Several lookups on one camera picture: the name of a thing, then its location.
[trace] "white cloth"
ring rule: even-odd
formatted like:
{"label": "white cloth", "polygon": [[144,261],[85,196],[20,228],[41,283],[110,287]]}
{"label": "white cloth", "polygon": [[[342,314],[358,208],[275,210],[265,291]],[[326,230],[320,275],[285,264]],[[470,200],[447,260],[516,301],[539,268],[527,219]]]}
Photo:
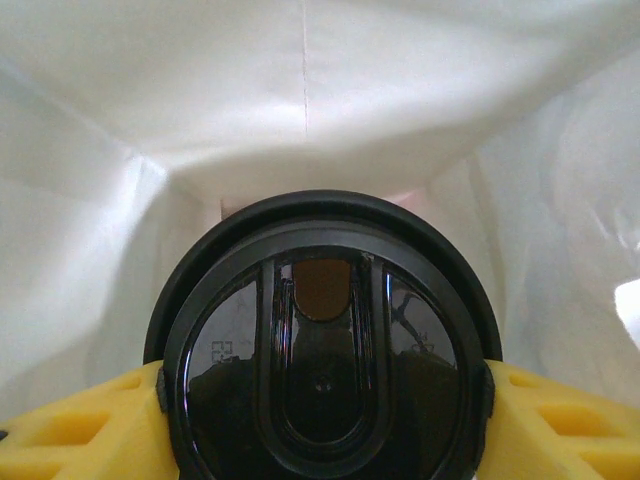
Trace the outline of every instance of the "white cloth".
{"label": "white cloth", "polygon": [[193,242],[315,187],[448,236],[507,361],[640,406],[636,0],[0,12],[0,420],[139,365]]}

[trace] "yellow foam holder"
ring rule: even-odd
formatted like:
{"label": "yellow foam holder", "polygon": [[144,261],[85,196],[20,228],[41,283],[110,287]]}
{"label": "yellow foam holder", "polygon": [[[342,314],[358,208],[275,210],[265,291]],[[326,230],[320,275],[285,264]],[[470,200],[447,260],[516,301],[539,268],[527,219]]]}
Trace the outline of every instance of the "yellow foam holder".
{"label": "yellow foam holder", "polygon": [[176,480],[166,415],[145,365],[0,425],[0,480]]}
{"label": "yellow foam holder", "polygon": [[500,362],[479,480],[640,480],[640,410]]}
{"label": "yellow foam holder", "polygon": [[[496,399],[480,480],[640,480],[640,410],[488,363]],[[0,480],[177,480],[161,366],[0,425]]]}

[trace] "black lid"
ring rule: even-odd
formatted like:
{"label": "black lid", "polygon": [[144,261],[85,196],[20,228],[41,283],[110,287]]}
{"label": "black lid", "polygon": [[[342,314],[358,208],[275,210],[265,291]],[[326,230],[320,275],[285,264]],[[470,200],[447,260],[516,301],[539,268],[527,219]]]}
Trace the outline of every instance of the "black lid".
{"label": "black lid", "polygon": [[500,359],[477,278],[381,200],[304,192],[212,229],[165,287],[164,356],[187,478],[470,478]]}

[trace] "yellow foam block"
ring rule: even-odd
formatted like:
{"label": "yellow foam block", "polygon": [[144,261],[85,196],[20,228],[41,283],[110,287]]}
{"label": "yellow foam block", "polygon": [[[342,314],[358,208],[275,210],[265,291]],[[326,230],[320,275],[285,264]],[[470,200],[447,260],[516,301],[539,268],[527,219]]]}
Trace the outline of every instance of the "yellow foam block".
{"label": "yellow foam block", "polygon": [[640,480],[640,410],[488,363],[496,401],[480,480]]}
{"label": "yellow foam block", "polygon": [[155,391],[161,362],[17,417],[0,429],[0,480],[176,480]]}

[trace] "white backdrop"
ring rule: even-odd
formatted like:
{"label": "white backdrop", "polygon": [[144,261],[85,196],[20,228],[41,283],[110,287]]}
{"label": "white backdrop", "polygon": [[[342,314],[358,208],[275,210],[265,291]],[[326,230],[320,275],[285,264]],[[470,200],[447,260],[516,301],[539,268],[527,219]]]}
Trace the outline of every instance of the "white backdrop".
{"label": "white backdrop", "polygon": [[439,228],[507,361],[640,406],[637,1],[0,12],[0,420],[139,365],[199,236],[316,187]]}

